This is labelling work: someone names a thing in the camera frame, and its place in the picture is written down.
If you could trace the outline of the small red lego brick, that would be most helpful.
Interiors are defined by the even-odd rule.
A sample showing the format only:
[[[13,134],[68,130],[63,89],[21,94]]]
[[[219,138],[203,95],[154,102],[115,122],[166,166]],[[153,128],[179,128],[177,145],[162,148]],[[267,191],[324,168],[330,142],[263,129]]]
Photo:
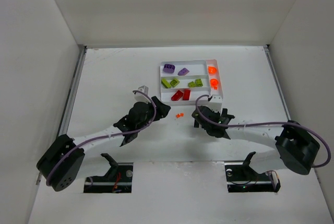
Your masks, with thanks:
[[[178,90],[172,97],[171,101],[179,101],[183,97],[183,92]]]

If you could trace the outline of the long lime green lego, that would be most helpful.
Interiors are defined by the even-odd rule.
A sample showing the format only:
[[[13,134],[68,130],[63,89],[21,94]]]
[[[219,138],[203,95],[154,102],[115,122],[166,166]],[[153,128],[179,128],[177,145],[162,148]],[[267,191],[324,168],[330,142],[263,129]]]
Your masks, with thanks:
[[[161,79],[161,85],[166,89],[172,88],[171,84],[165,78]]]

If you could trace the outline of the red rounded lego brick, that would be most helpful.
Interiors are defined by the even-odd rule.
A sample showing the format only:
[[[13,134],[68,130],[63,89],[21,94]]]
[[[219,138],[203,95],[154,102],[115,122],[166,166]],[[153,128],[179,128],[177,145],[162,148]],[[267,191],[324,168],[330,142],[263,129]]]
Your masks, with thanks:
[[[191,93],[190,89],[185,89],[183,91],[183,100],[184,101],[188,101],[190,99],[190,93]]]

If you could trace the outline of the lime green square lego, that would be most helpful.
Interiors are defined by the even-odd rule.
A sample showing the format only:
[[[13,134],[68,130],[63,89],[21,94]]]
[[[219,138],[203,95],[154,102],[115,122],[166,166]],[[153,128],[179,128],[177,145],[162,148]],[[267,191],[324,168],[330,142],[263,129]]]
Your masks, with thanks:
[[[170,85],[171,85],[171,87],[173,87],[173,88],[175,88],[179,83],[180,83],[180,81],[179,81],[178,79],[176,79],[176,78],[174,78],[174,79],[172,79],[172,80],[170,81]]]

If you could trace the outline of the orange round lego piece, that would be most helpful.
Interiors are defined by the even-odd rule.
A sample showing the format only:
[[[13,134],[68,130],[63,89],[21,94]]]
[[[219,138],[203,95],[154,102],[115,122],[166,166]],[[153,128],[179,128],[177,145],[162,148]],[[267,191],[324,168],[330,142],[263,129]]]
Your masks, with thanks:
[[[218,89],[218,85],[219,85],[219,81],[215,78],[210,79],[210,85],[211,88],[213,88],[214,90]]]

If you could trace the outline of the purple round lego brick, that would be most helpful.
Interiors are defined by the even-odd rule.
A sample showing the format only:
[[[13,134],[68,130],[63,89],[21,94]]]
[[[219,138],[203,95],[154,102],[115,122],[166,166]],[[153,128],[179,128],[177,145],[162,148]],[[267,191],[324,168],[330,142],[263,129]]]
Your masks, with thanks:
[[[168,74],[173,74],[175,72],[175,66],[173,64],[164,64],[163,72]]]

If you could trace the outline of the purple wedge lego piece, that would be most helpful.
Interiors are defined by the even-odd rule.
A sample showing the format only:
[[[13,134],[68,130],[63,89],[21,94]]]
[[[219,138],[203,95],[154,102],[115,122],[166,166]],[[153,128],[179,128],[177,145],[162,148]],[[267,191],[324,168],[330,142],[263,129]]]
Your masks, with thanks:
[[[184,67],[184,68],[182,68],[178,73],[177,73],[177,75],[178,76],[185,76],[185,75],[187,75],[189,73],[189,70],[186,68],[186,67]]]

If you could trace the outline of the green studded lego brick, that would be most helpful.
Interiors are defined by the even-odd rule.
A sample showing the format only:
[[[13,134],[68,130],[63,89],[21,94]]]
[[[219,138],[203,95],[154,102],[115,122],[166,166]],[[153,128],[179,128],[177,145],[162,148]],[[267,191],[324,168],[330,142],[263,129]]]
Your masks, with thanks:
[[[204,86],[203,82],[200,78],[195,79],[195,85],[196,85],[196,87],[203,87]]]

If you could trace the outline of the orange flower lego piece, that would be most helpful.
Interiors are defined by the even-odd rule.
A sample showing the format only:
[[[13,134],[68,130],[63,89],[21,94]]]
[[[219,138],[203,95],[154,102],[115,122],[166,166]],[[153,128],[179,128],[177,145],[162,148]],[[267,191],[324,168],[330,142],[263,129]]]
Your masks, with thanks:
[[[217,69],[214,66],[208,66],[208,74],[215,75],[217,73]]]

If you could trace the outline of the small lime green lego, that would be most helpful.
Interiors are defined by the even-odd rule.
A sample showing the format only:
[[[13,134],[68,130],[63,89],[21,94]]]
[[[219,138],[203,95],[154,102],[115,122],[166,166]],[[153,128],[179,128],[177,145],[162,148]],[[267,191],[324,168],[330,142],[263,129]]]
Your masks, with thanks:
[[[187,85],[188,85],[189,88],[196,87],[196,84],[195,84],[194,81],[189,82]]]

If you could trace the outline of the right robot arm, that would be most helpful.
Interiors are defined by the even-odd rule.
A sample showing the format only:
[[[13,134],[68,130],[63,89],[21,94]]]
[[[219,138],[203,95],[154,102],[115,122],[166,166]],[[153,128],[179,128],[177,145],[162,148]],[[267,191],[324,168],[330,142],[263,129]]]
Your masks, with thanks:
[[[269,147],[268,151],[251,151],[243,165],[258,174],[279,169],[289,169],[300,175],[308,175],[320,144],[297,122],[287,121],[277,125],[252,126],[251,121],[242,121],[207,106],[198,106],[192,113],[196,127],[202,127],[209,136],[230,140],[245,140]]]

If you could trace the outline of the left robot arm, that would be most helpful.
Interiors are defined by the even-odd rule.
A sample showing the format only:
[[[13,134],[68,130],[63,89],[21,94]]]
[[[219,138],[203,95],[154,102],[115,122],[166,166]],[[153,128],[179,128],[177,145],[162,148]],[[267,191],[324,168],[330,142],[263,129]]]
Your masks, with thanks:
[[[135,140],[154,121],[165,118],[170,109],[153,96],[147,102],[136,102],[127,115],[101,132],[81,137],[59,135],[37,162],[37,169],[56,192],[79,178],[89,182],[118,179],[119,165],[110,151]]]

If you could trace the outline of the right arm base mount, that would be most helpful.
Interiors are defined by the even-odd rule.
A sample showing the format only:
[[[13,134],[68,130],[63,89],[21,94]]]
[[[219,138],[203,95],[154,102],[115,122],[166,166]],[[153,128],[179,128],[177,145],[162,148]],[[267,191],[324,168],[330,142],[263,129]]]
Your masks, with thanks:
[[[247,155],[244,161],[227,162],[224,164],[226,184],[229,193],[277,193],[281,183],[276,171],[255,172],[249,165],[255,152]]]

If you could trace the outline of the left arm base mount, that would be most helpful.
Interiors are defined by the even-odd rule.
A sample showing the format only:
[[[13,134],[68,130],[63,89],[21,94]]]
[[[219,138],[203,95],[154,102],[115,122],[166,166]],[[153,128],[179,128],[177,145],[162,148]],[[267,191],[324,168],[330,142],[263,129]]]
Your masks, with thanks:
[[[117,163],[107,153],[103,153],[101,156],[108,161],[109,169],[102,176],[87,177],[83,193],[131,193],[134,164]]]

